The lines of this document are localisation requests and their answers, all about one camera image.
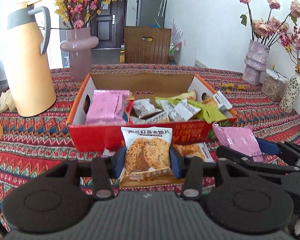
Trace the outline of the pumpkin cracker snack packet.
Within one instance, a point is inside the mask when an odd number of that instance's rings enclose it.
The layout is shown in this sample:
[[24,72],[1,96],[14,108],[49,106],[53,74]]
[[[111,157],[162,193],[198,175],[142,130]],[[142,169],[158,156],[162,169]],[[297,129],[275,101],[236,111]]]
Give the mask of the pumpkin cracker snack packet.
[[122,127],[125,166],[120,176],[123,189],[182,184],[171,169],[172,129],[167,127]]

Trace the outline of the green white snack packet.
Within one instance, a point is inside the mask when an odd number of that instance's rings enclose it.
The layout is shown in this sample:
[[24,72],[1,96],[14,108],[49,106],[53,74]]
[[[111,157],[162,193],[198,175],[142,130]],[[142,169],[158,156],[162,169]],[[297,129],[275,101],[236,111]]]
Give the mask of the green white snack packet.
[[169,114],[174,109],[174,107],[180,101],[183,101],[185,103],[188,103],[194,107],[198,107],[201,109],[201,111],[191,120],[204,120],[208,124],[212,124],[214,122],[224,121],[227,119],[227,117],[222,112],[220,112],[217,107],[206,105],[203,104],[203,102],[196,101],[196,96],[197,96],[196,91],[192,90],[190,92],[183,93],[178,96],[173,96],[169,98],[156,96],[155,101],[156,104],[162,110],[168,113],[168,118],[169,118]]

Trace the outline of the cracker packet near box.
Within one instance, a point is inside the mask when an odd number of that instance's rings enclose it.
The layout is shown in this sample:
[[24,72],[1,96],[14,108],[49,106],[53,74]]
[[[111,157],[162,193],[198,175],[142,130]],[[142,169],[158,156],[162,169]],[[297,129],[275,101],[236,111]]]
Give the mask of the cracker packet near box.
[[172,145],[183,157],[199,157],[206,163],[214,163],[210,151],[204,142],[190,145]]

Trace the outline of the white snack packet in box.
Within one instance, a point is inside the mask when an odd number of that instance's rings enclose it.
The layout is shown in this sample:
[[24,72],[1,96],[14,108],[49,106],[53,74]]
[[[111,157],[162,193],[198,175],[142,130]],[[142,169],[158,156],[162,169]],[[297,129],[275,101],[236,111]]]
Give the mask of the white snack packet in box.
[[200,108],[180,101],[169,114],[169,119],[173,122],[186,122],[193,119],[200,111]]

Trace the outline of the pink snack packet stack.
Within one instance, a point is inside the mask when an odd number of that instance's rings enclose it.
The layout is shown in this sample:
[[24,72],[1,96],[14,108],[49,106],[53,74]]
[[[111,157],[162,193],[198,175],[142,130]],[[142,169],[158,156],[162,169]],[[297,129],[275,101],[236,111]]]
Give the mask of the pink snack packet stack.
[[86,125],[124,125],[127,122],[128,90],[94,90]]

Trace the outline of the red cardboard pumpkin box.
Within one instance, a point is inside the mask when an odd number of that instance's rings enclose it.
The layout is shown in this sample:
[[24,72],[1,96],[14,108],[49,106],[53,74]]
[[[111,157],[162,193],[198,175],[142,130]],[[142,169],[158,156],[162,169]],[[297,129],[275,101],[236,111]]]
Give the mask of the red cardboard pumpkin box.
[[[135,100],[150,99],[155,108],[155,97],[173,97],[196,91],[196,101],[202,102],[202,94],[213,95],[216,91],[197,74],[88,74],[75,98],[67,120],[75,148],[82,152],[97,152],[105,148],[116,150],[125,144],[121,132],[123,125],[86,125],[86,117],[92,103],[94,90],[128,90]],[[227,119],[219,121],[225,126],[232,126],[236,112],[231,109],[223,113]],[[188,145],[205,142],[212,138],[212,124],[204,120],[187,122],[171,122],[164,112],[147,119],[139,119],[134,109],[130,113],[132,122],[125,123],[128,127],[167,127],[172,129],[172,143]]]

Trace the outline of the cracker packet right side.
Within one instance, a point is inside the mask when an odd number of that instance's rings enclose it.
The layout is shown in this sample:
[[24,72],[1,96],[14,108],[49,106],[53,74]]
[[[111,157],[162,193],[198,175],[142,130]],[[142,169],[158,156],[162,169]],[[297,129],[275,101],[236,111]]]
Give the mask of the cracker packet right side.
[[203,104],[217,107],[218,110],[222,113],[232,109],[232,104],[219,90],[213,95],[208,95],[207,93],[203,93],[202,102]]

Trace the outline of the white grey snack packet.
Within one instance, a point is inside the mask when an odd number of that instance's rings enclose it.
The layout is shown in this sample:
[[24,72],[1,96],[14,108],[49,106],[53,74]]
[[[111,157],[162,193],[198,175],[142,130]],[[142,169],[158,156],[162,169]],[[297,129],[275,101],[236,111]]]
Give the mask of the white grey snack packet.
[[162,112],[162,110],[155,108],[155,106],[151,104],[150,99],[135,100],[133,109],[139,119],[147,119]]

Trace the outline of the orange red snack packet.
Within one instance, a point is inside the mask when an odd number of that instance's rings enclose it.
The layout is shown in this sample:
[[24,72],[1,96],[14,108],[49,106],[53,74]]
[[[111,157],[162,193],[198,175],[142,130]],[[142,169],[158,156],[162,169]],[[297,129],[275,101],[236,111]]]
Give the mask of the orange red snack packet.
[[130,113],[133,108],[133,103],[135,101],[135,97],[132,92],[129,92],[129,94],[125,97],[124,100],[124,110],[123,110],[123,119],[125,122],[132,122],[130,118]]

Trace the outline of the textured lilac vase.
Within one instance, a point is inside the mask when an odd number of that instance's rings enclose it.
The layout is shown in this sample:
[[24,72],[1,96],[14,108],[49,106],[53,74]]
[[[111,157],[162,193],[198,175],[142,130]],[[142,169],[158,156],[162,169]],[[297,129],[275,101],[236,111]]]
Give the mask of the textured lilac vase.
[[270,48],[260,42],[250,40],[244,63],[242,79],[254,86],[259,85],[260,77],[267,68]]

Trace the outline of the storage rack with bottles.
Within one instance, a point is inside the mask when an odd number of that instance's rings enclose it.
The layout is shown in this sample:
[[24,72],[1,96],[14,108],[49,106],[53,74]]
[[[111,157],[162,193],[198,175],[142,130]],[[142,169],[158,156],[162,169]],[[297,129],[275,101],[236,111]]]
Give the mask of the storage rack with bottles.
[[176,66],[179,64],[180,54],[181,54],[181,46],[182,46],[182,42],[170,44],[168,64],[176,65]]

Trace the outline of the crumpled tissue paper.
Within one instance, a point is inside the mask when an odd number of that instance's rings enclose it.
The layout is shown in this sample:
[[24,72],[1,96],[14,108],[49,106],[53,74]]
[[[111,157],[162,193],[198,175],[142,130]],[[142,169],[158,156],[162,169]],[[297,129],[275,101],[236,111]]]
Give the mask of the crumpled tissue paper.
[[10,90],[7,90],[6,92],[2,92],[0,95],[0,113],[6,111],[7,109],[9,109],[10,112],[16,110],[16,106],[13,101]]

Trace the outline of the dried pink roses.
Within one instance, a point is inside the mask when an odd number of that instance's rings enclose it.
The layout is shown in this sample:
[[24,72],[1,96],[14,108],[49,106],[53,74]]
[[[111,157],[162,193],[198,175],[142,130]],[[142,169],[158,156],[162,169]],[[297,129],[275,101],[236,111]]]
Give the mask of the dried pink roses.
[[247,6],[248,12],[240,16],[241,24],[250,26],[251,40],[266,47],[271,47],[279,38],[288,33],[288,19],[294,24],[300,19],[300,3],[294,0],[290,5],[290,11],[284,20],[280,21],[272,15],[272,12],[281,8],[278,0],[267,0],[269,14],[266,19],[254,19],[250,8],[251,0],[238,0]]

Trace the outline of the dark brown door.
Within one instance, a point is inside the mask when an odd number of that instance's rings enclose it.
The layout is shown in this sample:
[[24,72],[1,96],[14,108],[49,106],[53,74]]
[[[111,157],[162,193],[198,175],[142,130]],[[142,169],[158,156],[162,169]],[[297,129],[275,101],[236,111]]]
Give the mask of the dark brown door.
[[126,23],[127,0],[118,0],[110,4],[101,3],[101,13],[90,20],[90,34],[99,39],[93,50],[119,49],[123,44]]

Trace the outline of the grey refrigerator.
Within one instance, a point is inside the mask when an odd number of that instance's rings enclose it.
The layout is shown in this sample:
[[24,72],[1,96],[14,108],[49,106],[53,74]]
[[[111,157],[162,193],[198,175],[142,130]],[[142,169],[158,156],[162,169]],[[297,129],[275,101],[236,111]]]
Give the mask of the grey refrigerator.
[[136,26],[163,28],[167,0],[137,0]]

